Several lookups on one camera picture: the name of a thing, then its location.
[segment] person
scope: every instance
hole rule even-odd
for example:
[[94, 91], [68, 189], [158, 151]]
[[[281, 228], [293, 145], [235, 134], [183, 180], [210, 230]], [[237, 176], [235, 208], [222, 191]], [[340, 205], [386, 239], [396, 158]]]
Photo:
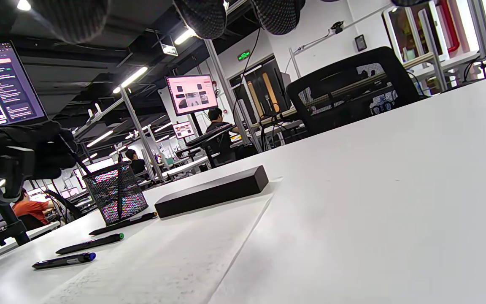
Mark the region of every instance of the person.
[[138, 158], [135, 150], [129, 149], [125, 151], [125, 156], [131, 160], [131, 169], [135, 175], [145, 171], [145, 161]]
[[22, 193], [19, 200], [12, 206], [12, 210], [16, 216], [20, 217], [22, 215], [30, 214], [34, 216], [37, 220], [41, 221], [44, 225], [48, 224], [46, 219], [46, 213], [54, 209], [54, 203], [48, 202], [35, 202], [31, 201], [29, 194], [22, 188]]
[[[209, 110], [208, 117], [211, 121], [211, 124], [206, 129], [206, 132], [213, 131], [214, 129], [217, 129], [218, 127], [222, 127], [224, 125], [229, 125], [229, 123], [223, 121], [222, 110], [219, 108], [213, 108]], [[239, 133], [239, 129], [235, 127], [232, 129], [231, 132]], [[232, 148], [230, 148], [230, 146], [232, 145], [232, 141], [230, 140], [230, 136], [228, 135], [228, 133], [224, 133], [221, 136], [218, 136], [217, 142], [219, 143], [218, 147], [215, 147], [214, 144], [210, 145], [210, 147], [212, 150], [211, 152], [213, 154], [218, 152], [221, 154], [220, 156], [217, 157], [218, 161], [224, 162], [223, 160], [227, 160], [228, 158], [233, 158], [233, 152], [235, 151], [233, 151]]]

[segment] monitor stand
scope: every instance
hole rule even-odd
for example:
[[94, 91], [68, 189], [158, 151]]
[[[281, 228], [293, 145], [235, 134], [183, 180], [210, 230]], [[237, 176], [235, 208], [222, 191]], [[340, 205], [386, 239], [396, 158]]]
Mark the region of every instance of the monitor stand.
[[191, 113], [192, 121], [194, 122], [194, 126], [196, 127], [196, 132], [198, 133], [198, 136], [204, 135], [202, 133], [202, 129], [200, 129], [200, 124], [198, 123], [198, 119], [196, 118], [196, 115], [194, 113]]

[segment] mesh chair back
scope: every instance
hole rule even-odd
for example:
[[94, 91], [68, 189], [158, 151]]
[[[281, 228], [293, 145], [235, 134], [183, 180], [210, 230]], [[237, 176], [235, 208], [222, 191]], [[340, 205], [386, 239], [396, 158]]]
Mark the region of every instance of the mesh chair back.
[[106, 225], [128, 219], [148, 207], [130, 165], [131, 162], [120, 162], [83, 177]]
[[312, 134], [420, 100], [393, 50], [377, 48], [294, 81], [287, 92]]

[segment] pen holder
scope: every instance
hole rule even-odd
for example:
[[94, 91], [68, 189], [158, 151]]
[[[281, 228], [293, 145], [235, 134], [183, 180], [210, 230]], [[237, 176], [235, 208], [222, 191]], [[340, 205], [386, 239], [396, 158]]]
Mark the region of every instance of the pen holder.
[[148, 207], [130, 165], [131, 162], [120, 162], [83, 177], [106, 225], [128, 219]]

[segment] marker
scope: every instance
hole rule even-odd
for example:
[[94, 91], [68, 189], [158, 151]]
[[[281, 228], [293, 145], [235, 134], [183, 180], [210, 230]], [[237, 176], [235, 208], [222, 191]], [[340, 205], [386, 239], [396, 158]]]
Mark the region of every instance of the marker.
[[33, 264], [33, 268], [35, 269], [46, 269], [46, 268], [54, 268], [54, 267], [61, 267], [61, 266], [68, 266], [74, 264], [82, 264], [91, 262], [95, 259], [97, 255], [92, 252], [75, 254], [71, 256], [66, 256], [64, 258], [54, 258], [53, 260], [46, 260], [41, 261]]
[[77, 252], [77, 251], [86, 250], [97, 246], [115, 243], [117, 241], [123, 240], [124, 237], [125, 235], [123, 233], [116, 233], [116, 234], [109, 235], [107, 237], [103, 237], [101, 239], [91, 240], [91, 241], [62, 248], [56, 251], [56, 254], [68, 254], [71, 252]]
[[100, 235], [100, 234], [107, 233], [107, 232], [110, 232], [110, 231], [113, 231], [113, 230], [116, 230], [116, 229], [120, 229], [120, 228], [123, 228], [123, 227], [130, 226], [130, 225], [133, 225], [133, 224], [136, 224], [136, 223], [145, 222], [147, 220], [154, 219], [155, 217], [157, 217], [156, 212], [146, 213], [146, 214], [142, 215], [141, 217], [137, 217], [135, 219], [125, 220], [123, 222], [120, 222], [120, 223], [117, 223], [117, 224], [114, 224], [114, 225], [110, 225], [108, 227], [104, 227], [104, 228], [101, 228], [101, 229], [91, 231], [91, 232], [89, 232], [89, 235]]

